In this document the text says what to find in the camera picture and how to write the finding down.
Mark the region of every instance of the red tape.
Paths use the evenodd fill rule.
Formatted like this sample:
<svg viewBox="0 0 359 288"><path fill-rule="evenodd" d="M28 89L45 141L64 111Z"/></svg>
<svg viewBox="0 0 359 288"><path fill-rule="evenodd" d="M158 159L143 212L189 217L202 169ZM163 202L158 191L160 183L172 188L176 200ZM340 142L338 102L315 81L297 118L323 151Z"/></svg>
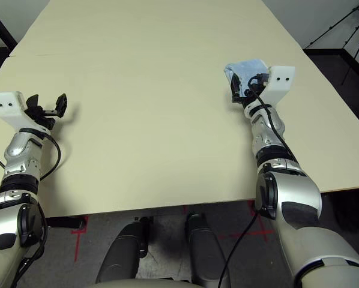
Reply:
<svg viewBox="0 0 359 288"><path fill-rule="evenodd" d="M73 230L71 231L71 234L77 234L77 241L76 241L76 250L74 252L74 262L77 262L78 260L78 252L79 252L79 239L81 234L85 234L88 230L88 223L89 223L89 216L85 216L86 225L85 228L82 230Z"/></svg>

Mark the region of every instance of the floor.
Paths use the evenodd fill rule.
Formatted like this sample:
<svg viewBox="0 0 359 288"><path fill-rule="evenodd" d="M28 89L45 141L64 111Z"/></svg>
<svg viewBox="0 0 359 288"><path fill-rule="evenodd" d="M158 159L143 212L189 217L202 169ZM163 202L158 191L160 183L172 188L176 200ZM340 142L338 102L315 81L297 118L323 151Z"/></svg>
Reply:
<svg viewBox="0 0 359 288"><path fill-rule="evenodd" d="M312 61L359 118L359 78L336 56L312 56ZM323 194L321 222L341 234L359 253L359 191ZM85 230L49 229L42 258L23 276L23 287L85 287L93 284L107 249L119 231L135 217L153 216L149 253L140 261L139 278L190 279L184 222L189 212L205 213L225 255L252 217L250 202L124 211L88 216ZM229 265L232 287L292 287L270 220L259 217Z"/></svg>

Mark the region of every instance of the silver robot arm segment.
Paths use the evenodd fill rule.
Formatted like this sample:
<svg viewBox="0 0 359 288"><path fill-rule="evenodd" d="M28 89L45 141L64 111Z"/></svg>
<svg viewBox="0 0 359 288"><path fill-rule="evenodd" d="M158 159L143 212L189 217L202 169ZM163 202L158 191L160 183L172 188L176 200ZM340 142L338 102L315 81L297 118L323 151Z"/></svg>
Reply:
<svg viewBox="0 0 359 288"><path fill-rule="evenodd" d="M62 95L57 111L44 111L37 97L25 103L20 92L0 92L0 118L16 131L5 150L7 163L0 185L0 287L11 287L27 264L25 253L44 237L37 192L44 138L55 122L46 116L63 116L67 100Z"/></svg>
<svg viewBox="0 0 359 288"><path fill-rule="evenodd" d="M271 67L268 74L256 76L257 84L243 98L258 165L255 207L273 220L296 287L359 287L359 255L339 234L321 226L322 202L316 184L276 136L268 113L253 93L268 108L282 137L285 125L275 105L289 91L293 77L294 67ZM237 84L231 87L237 94Z"/></svg>

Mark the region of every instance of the beige table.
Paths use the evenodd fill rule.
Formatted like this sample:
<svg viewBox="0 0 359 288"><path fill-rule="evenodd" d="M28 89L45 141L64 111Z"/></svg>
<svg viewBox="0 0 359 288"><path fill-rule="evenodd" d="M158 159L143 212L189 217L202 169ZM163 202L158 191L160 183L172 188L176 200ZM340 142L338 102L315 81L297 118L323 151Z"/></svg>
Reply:
<svg viewBox="0 0 359 288"><path fill-rule="evenodd" d="M223 74L251 58L296 66L277 110L320 190L359 187L359 121L260 0L51 1L0 69L0 91L68 96L46 215L253 198L250 126ZM0 120L1 159L12 136Z"/></svg>

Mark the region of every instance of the white plastic part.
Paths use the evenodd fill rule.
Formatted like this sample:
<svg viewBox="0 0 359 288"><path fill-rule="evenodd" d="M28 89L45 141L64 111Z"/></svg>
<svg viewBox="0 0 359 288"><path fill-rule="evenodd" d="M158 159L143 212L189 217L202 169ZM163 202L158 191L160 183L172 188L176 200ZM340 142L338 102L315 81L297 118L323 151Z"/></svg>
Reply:
<svg viewBox="0 0 359 288"><path fill-rule="evenodd" d="M265 89L259 95L265 104L273 108L290 91L295 74L293 66L272 66L268 69L269 79ZM256 106L261 105L258 100L250 103L245 108L245 116L249 118L249 112Z"/></svg>
<svg viewBox="0 0 359 288"><path fill-rule="evenodd" d="M21 92L0 92L0 118L10 124L16 132L21 128L32 128L50 134L48 129L35 123L24 112L27 108Z"/></svg>

